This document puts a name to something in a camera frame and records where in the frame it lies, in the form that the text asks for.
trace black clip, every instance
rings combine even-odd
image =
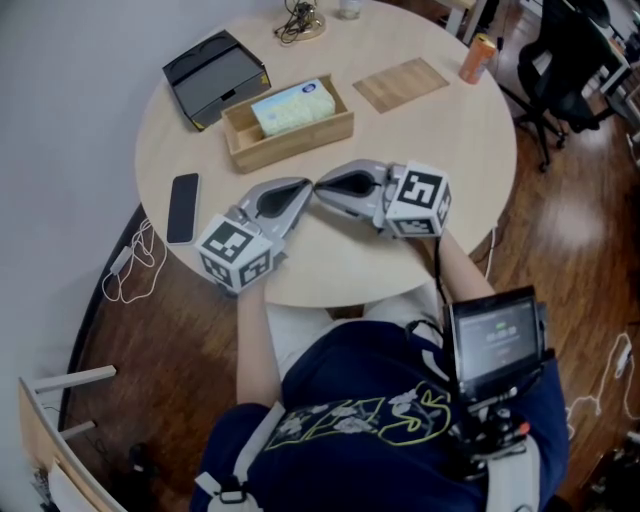
[[[238,503],[244,503],[247,499],[247,491],[244,489],[244,485],[240,485],[235,476],[226,479],[220,487],[220,503],[237,505]]]

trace orange can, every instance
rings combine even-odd
[[[496,51],[496,44],[486,34],[478,34],[462,63],[460,78],[469,84],[477,84]]]

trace cup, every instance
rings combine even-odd
[[[340,0],[340,17],[345,20],[357,20],[362,11],[364,0]]]

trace screen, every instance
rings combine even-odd
[[[538,350],[532,301],[462,318],[458,323],[460,380],[499,370]]]
[[[167,226],[167,242],[170,244],[193,241],[199,181],[198,174],[184,174],[173,180]]]

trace office chair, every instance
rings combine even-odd
[[[546,51],[551,54],[551,62],[540,74],[534,61]],[[576,133],[597,130],[600,121],[613,113],[608,108],[594,114],[582,97],[585,85],[612,58],[615,57],[609,42],[589,18],[576,12],[565,0],[544,1],[538,39],[523,47],[518,56],[518,78],[529,103],[500,86],[525,111],[514,118],[516,126],[531,122],[536,127],[544,153],[541,172],[546,172],[551,164],[545,130],[558,138],[558,149],[564,147],[567,136],[545,117],[545,112],[567,121]]]

